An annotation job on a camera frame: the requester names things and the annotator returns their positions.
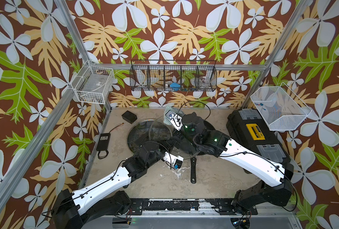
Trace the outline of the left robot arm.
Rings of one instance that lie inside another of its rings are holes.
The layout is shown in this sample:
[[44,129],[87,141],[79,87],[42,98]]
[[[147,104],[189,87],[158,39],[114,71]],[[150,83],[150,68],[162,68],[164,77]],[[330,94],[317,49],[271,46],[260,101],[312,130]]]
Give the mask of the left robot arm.
[[168,162],[174,169],[180,168],[182,159],[171,153],[179,142],[178,137],[147,141],[133,156],[121,161],[114,172],[94,184],[72,192],[68,189],[61,191],[51,209],[56,228],[80,229],[87,222],[105,214],[125,213],[131,199],[123,191],[112,197],[110,194],[141,178],[161,160]]

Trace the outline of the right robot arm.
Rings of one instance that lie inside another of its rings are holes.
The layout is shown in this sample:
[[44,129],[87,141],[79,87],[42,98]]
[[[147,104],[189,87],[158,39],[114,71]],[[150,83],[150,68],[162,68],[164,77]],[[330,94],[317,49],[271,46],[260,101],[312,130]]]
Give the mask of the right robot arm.
[[223,132],[209,130],[195,112],[181,115],[179,111],[169,109],[164,113],[164,123],[174,127],[172,139],[180,150],[220,157],[261,179],[256,185],[236,192],[232,201],[234,210],[250,210],[265,202],[279,207],[287,206],[294,191],[291,164],[269,160],[243,147]]

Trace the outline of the green microfibre cloth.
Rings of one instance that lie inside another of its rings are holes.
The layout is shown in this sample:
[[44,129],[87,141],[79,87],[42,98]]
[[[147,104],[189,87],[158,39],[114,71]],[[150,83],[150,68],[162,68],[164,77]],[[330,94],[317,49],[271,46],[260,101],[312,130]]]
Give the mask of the green microfibre cloth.
[[172,106],[166,106],[164,110],[163,123],[172,126],[172,120],[174,119],[176,113]]

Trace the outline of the glass pot lid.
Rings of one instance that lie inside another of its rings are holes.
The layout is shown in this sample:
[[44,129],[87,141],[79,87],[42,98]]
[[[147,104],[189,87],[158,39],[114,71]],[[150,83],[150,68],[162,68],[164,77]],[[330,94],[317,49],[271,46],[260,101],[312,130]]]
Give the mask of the glass pot lid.
[[[153,122],[149,125],[148,129],[148,140],[149,141],[161,141],[161,140],[170,140],[173,136],[173,131],[175,129],[164,124],[164,117],[160,116],[153,120]],[[181,156],[185,160],[189,160],[193,157],[203,155],[202,152],[197,152],[193,150],[184,151],[179,148],[180,144],[175,142],[175,145],[172,148],[172,154],[176,156]]]
[[140,149],[141,144],[149,141],[148,129],[153,120],[154,119],[142,120],[129,131],[127,135],[127,146],[132,154],[135,154]]

